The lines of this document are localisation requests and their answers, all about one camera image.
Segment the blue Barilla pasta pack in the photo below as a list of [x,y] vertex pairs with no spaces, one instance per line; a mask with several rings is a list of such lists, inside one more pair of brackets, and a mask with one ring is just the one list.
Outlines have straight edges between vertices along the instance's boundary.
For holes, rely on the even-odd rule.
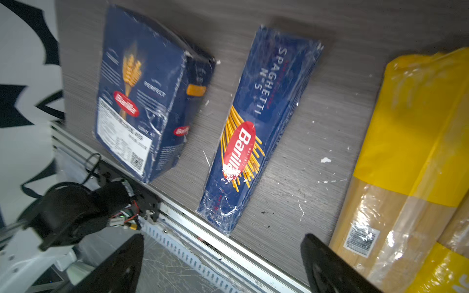
[[211,81],[215,58],[161,23],[107,9],[95,137],[149,183],[175,167]]

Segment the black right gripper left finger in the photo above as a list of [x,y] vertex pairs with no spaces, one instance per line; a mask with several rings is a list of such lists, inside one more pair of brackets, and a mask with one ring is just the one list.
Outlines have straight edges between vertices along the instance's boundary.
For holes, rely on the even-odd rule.
[[69,291],[135,293],[144,257],[144,237],[135,234]]

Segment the dark blue pasta pack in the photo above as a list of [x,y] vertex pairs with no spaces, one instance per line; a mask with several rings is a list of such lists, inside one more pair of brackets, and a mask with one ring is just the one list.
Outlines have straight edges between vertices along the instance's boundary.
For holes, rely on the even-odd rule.
[[235,229],[323,49],[319,40],[257,30],[197,209],[218,232]]

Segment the small clear spaghetti pack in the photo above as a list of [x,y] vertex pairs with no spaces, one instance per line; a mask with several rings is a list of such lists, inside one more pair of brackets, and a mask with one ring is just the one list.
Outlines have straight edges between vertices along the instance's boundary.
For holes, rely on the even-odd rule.
[[330,248],[380,291],[402,293],[468,190],[468,49],[397,57]]

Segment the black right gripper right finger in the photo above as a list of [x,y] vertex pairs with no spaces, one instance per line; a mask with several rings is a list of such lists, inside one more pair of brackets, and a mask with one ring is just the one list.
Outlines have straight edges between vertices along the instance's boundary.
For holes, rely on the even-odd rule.
[[313,293],[378,293],[380,290],[356,272],[313,234],[300,245],[302,261]]

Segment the yellow Pastatime spaghetti pack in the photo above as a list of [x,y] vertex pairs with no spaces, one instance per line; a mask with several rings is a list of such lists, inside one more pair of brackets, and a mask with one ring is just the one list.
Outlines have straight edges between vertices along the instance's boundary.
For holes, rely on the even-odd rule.
[[408,293],[469,291],[469,198],[465,197],[433,246]]

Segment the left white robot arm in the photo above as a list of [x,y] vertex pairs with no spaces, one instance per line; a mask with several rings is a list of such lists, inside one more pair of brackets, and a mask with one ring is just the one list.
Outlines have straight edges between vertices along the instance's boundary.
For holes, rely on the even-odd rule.
[[[107,227],[126,209],[125,225],[141,217],[156,220],[161,199],[115,167],[98,162],[85,168],[78,182],[65,181],[49,188],[15,224],[1,230],[1,291],[52,291],[36,281],[50,268],[71,269],[75,245]],[[56,292],[133,293],[144,257],[144,238],[134,235],[76,283],[60,282]]]

